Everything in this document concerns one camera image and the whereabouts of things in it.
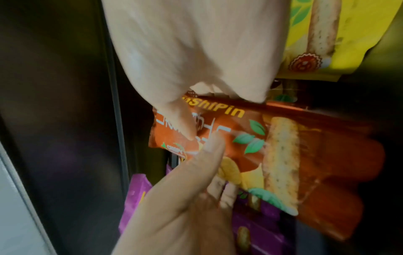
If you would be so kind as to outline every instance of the hand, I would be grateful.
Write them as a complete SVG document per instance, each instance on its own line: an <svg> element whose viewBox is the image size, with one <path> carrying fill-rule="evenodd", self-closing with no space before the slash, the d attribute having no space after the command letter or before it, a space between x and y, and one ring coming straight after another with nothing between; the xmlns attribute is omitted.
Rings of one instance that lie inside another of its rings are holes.
<svg viewBox="0 0 403 255"><path fill-rule="evenodd" d="M234 255L231 213L237 187L224 188L225 181L215 175L224 149L224 139L215 133L193 159L153 187L113 255Z"/></svg>
<svg viewBox="0 0 403 255"><path fill-rule="evenodd" d="M190 86L265 100L282 61L290 0L103 0L103 7L131 84L194 139L181 99Z"/></svg>

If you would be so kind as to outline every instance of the brown plastic wrapper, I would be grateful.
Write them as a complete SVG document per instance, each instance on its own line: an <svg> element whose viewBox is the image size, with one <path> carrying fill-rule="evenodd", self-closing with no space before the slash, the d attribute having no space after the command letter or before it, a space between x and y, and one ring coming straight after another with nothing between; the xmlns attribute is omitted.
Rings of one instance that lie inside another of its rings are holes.
<svg viewBox="0 0 403 255"><path fill-rule="evenodd" d="M189 97L197 125L187 140L157 110L149 145L183 158L215 132L226 141L218 175L338 240L351 236L363 204L354 187L374 179L385 153L368 126L285 105Z"/></svg>

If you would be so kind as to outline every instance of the red circular logo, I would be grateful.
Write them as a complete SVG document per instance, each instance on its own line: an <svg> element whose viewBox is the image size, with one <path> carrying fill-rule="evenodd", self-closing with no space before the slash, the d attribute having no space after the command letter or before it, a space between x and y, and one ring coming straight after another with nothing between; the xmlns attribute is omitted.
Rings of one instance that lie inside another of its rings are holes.
<svg viewBox="0 0 403 255"><path fill-rule="evenodd" d="M293 72L313 72L322 64L322 59L311 53L304 53L296 57L288 69Z"/></svg>

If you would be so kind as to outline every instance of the fingernail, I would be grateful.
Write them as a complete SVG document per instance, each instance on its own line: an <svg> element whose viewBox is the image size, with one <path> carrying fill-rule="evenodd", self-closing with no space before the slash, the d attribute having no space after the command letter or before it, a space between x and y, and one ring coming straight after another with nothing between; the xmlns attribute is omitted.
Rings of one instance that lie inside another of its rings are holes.
<svg viewBox="0 0 403 255"><path fill-rule="evenodd" d="M203 149L206 152L221 152L225 149L225 140L219 132L214 132L204 144Z"/></svg>

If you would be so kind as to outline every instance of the yellow bag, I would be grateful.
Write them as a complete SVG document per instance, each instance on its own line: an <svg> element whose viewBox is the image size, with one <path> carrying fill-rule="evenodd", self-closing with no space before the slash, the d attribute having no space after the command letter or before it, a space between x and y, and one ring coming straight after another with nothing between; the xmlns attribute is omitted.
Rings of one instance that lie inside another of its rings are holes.
<svg viewBox="0 0 403 255"><path fill-rule="evenodd" d="M402 0L292 0L278 78L337 81L354 72Z"/></svg>

